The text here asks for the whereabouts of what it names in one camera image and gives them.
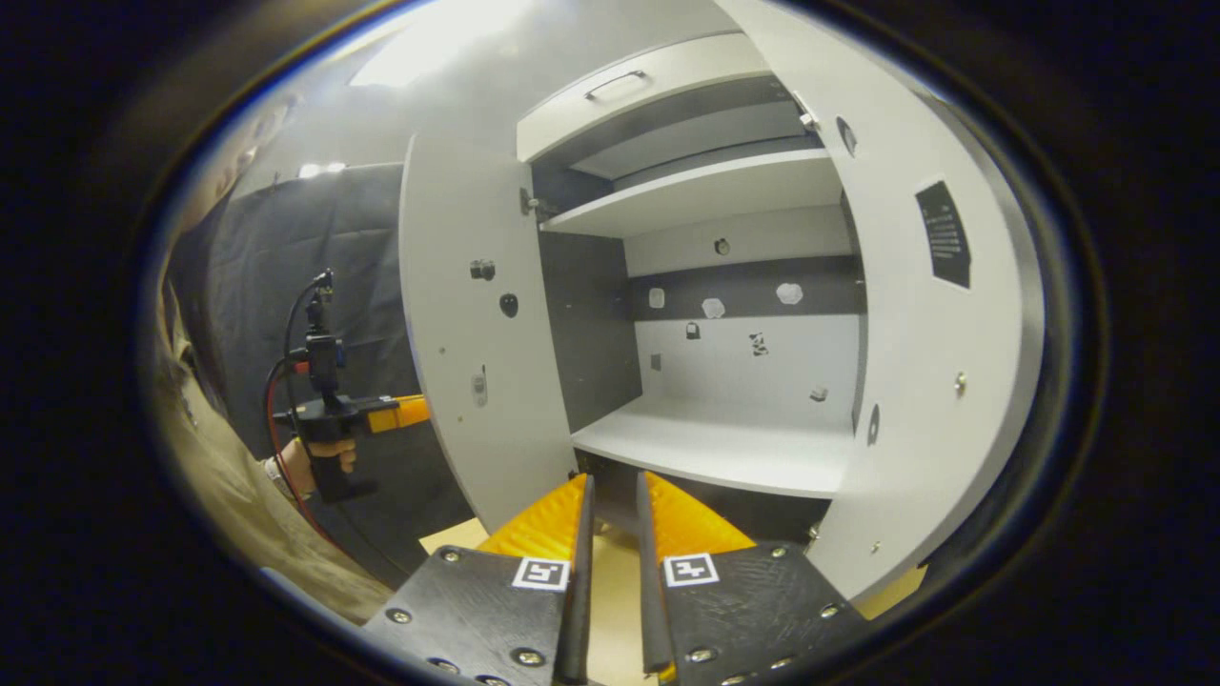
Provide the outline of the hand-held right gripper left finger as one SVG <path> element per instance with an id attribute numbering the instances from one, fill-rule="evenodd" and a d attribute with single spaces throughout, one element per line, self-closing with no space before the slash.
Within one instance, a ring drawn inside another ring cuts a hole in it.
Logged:
<path id="1" fill-rule="evenodd" d="M 364 625 L 471 685 L 586 685 L 597 482 L 575 474 L 476 547 L 438 547 Z"/>

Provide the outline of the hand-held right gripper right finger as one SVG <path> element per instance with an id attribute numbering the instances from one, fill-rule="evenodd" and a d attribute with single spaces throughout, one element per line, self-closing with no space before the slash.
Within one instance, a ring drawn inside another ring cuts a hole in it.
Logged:
<path id="1" fill-rule="evenodd" d="M 802 547 L 638 474 L 643 668 L 662 685 L 797 684 L 867 634 Z"/>

